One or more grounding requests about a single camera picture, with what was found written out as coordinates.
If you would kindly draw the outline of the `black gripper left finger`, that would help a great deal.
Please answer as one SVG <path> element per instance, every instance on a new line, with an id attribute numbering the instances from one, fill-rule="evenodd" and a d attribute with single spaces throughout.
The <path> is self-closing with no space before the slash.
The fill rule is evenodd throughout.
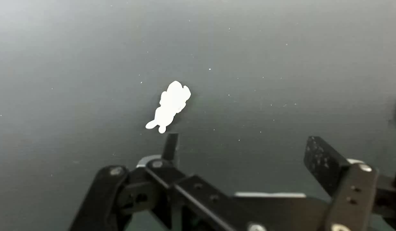
<path id="1" fill-rule="evenodd" d="M 233 231 L 225 196 L 175 164 L 179 134 L 133 170 L 107 165 L 96 174 L 69 231 L 126 231 L 134 215 L 151 211 L 169 231 Z"/>

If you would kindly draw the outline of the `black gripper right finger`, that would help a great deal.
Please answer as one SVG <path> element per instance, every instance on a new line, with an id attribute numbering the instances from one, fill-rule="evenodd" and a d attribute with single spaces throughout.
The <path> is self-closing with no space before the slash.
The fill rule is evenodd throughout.
<path id="1" fill-rule="evenodd" d="M 331 196 L 323 231 L 368 231 L 373 214 L 396 231 L 396 173 L 348 159 L 321 136 L 308 137 L 304 163 Z"/>

